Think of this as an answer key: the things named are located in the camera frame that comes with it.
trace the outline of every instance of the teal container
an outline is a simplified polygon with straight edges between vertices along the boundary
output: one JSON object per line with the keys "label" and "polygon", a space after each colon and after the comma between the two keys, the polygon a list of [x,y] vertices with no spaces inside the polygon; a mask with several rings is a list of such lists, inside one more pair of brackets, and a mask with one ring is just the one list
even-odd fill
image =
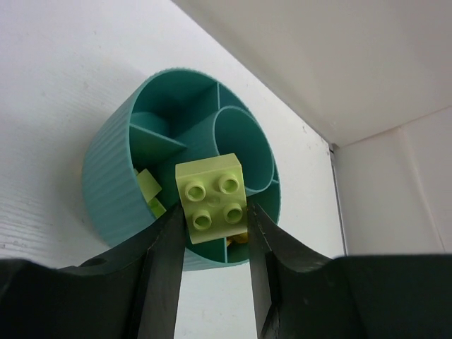
{"label": "teal container", "polygon": [[[83,197],[94,227],[116,246],[155,221],[133,169],[147,168],[162,186],[168,209],[179,200],[174,166],[235,153],[246,195],[278,221],[280,184],[261,127],[244,104],[211,77],[188,69],[155,74],[105,122],[83,163]],[[184,269],[233,266],[249,258],[245,244],[226,239],[193,245],[187,237]]]}

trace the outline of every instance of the desk organizer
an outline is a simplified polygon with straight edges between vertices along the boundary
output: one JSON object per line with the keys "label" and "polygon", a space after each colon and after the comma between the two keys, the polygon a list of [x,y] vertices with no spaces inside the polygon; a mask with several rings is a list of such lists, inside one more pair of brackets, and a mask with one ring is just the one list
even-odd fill
{"label": "desk organizer", "polygon": [[[116,246],[155,220],[134,172],[147,169],[168,209],[179,200],[175,165],[234,153],[246,197],[278,221],[280,184],[266,137],[245,105],[224,85],[188,69],[150,77],[105,122],[83,162],[83,197],[95,229]],[[193,245],[185,270],[233,266],[249,258],[247,244],[225,238]]]}

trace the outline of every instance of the white table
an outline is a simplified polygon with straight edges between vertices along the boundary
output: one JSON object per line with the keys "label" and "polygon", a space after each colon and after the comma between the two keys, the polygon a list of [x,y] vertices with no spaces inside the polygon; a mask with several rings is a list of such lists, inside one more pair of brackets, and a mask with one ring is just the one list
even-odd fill
{"label": "white table", "polygon": [[[83,154],[148,76],[174,66],[243,99],[275,153],[280,226],[343,254],[327,143],[169,0],[2,0],[0,257],[62,267],[107,249],[83,205]],[[255,338],[249,266],[184,273],[175,337]]]}

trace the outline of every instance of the green block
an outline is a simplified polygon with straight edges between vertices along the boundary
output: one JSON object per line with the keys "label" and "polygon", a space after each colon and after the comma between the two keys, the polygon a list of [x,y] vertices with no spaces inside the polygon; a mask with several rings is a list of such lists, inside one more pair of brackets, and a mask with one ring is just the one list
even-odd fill
{"label": "green block", "polygon": [[164,215],[167,211],[167,209],[162,205],[161,202],[159,202],[157,198],[151,199],[151,201],[149,201],[148,203],[148,206],[157,219]]}
{"label": "green block", "polygon": [[177,164],[176,183],[193,244],[247,231],[242,166],[235,154]]}
{"label": "green block", "polygon": [[155,198],[160,191],[162,191],[162,187],[147,169],[144,169],[138,173],[136,179],[138,180],[138,185],[140,186],[141,193],[143,194],[147,204],[149,204],[150,201]]}

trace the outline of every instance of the white tabletop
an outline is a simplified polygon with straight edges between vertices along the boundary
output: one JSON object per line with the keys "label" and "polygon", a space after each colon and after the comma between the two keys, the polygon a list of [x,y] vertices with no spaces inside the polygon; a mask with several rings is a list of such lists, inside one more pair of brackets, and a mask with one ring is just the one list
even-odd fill
{"label": "white tabletop", "polygon": [[[3,0],[0,257],[62,267],[108,249],[83,205],[83,154],[148,76],[176,66],[222,81],[262,125],[280,226],[343,253],[327,143],[169,0]],[[175,337],[255,338],[249,266],[184,273]]]}

